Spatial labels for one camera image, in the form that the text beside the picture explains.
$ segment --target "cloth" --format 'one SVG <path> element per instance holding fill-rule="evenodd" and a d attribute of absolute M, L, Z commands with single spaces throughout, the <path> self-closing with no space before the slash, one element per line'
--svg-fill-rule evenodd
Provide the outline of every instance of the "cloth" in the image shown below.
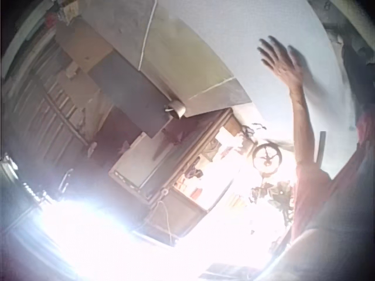
<path fill-rule="evenodd" d="M 360 117 L 357 123 L 359 145 L 339 174 L 331 180 L 327 173 L 316 164 L 297 166 L 297 184 L 295 186 L 295 215 L 292 225 L 291 241 L 299 237 L 317 215 L 318 211 L 330 199 L 333 193 L 347 193 L 353 186 L 357 171 L 366 155 L 365 143 L 375 140 L 375 105 Z"/>

